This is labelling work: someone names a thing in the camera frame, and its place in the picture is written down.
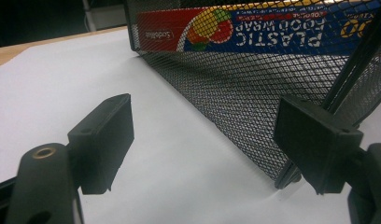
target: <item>black mesh basket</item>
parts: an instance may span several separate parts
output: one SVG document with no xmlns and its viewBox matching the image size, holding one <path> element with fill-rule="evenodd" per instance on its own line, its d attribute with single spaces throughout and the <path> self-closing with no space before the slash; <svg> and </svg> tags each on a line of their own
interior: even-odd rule
<svg viewBox="0 0 381 224">
<path fill-rule="evenodd" d="M 381 0 L 127 0 L 132 49 L 284 188 L 281 95 L 355 126 L 381 102 Z"/>
</svg>

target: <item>wooden table edge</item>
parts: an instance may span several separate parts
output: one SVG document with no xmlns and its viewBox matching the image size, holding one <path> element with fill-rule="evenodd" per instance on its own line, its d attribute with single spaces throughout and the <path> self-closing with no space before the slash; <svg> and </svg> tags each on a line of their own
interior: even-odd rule
<svg viewBox="0 0 381 224">
<path fill-rule="evenodd" d="M 3 48 L 0 48 L 0 66 L 4 63 L 9 62 L 11 59 L 16 57 L 18 54 L 22 53 L 26 49 L 33 47 L 33 46 L 45 45 L 45 44 L 50 44 L 50 43 L 59 42 L 59 41 L 65 41 L 65 40 L 69 40 L 69 39 L 81 38 L 81 37 L 85 37 L 85 36 L 89 36 L 89 35 L 100 35 L 100 34 L 105 34 L 105 33 L 109 33 L 109 32 L 125 30 L 125 29 L 127 29 L 127 27 L 122 26 L 122 27 L 118 27 L 118 28 L 112 28 L 112 29 L 96 31 L 96 32 L 89 32 L 89 33 L 80 34 L 80 35 L 69 35 L 69 36 L 64 36 L 64 37 L 48 39 L 48 40 L 41 40 L 41 41 L 36 41 L 36 42 L 30 42 L 30 43 L 25 43 L 25 44 L 3 47 Z"/>
</svg>

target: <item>metal screw hole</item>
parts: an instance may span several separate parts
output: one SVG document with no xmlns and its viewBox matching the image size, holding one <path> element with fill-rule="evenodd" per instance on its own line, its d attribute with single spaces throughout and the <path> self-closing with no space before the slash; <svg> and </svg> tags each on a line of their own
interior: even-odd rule
<svg viewBox="0 0 381 224">
<path fill-rule="evenodd" d="M 34 153 L 34 159 L 40 160 L 45 159 L 56 152 L 56 148 L 53 147 L 44 147 L 40 148 L 37 152 Z"/>
</svg>

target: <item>white paper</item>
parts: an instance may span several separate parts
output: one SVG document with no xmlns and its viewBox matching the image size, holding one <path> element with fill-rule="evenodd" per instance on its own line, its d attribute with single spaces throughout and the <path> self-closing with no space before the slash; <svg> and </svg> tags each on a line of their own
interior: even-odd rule
<svg viewBox="0 0 381 224">
<path fill-rule="evenodd" d="M 127 31 L 33 47 L 0 67 L 0 182 L 26 151 L 66 145 L 88 113 L 126 92 L 135 140 L 112 191 L 81 195 L 86 223 L 349 223 L 349 186 L 325 196 L 304 180 L 276 190 L 130 50 Z"/>
</svg>

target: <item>black plastic part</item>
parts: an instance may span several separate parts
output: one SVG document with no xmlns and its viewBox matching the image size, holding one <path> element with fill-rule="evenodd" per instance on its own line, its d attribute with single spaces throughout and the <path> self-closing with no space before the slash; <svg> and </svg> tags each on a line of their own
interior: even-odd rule
<svg viewBox="0 0 381 224">
<path fill-rule="evenodd" d="M 374 202 L 361 197 L 355 190 L 351 190 L 347 198 L 348 211 L 352 224 L 369 224 L 374 216 Z"/>
<path fill-rule="evenodd" d="M 339 193 L 345 184 L 340 171 L 359 148 L 362 132 L 318 105 L 287 95 L 279 104 L 274 139 L 317 194 Z"/>
<path fill-rule="evenodd" d="M 346 159 L 338 172 L 341 174 L 345 182 L 351 186 L 352 191 L 365 200 L 372 200 L 372 193 L 368 184 L 368 176 L 363 164 L 366 154 L 367 152 L 363 149 L 354 148 L 353 151 L 346 156 Z"/>
<path fill-rule="evenodd" d="M 301 179 L 301 171 L 292 161 L 288 160 L 275 181 L 275 187 L 277 189 L 284 189 L 290 183 L 299 182 Z"/>
<path fill-rule="evenodd" d="M 83 194 L 111 189 L 134 140 L 130 94 L 103 101 L 68 133 L 68 139 L 73 173 Z"/>
<path fill-rule="evenodd" d="M 47 144 L 22 156 L 7 224 L 78 224 L 79 208 L 65 146 Z"/>
<path fill-rule="evenodd" d="M 376 210 L 372 224 L 381 223 L 381 144 L 373 144 L 368 148 L 364 162 L 367 170 L 368 184 L 374 197 Z"/>
<path fill-rule="evenodd" d="M 5 222 L 9 199 L 15 186 L 16 177 L 0 183 L 0 224 Z"/>
<path fill-rule="evenodd" d="M 126 17 L 126 21 L 127 21 L 127 32 L 129 32 L 129 40 L 130 40 L 130 48 L 133 50 L 133 51 L 136 51 L 138 49 L 135 48 L 135 44 L 134 44 L 134 34 L 133 34 L 133 29 L 132 29 L 132 25 L 131 25 L 131 22 L 134 21 L 134 18 L 132 18 L 132 14 L 131 14 L 131 11 L 129 10 L 129 6 L 128 6 L 128 3 L 127 3 L 127 0 L 123 0 L 123 6 L 124 6 L 124 15 Z"/>
</svg>

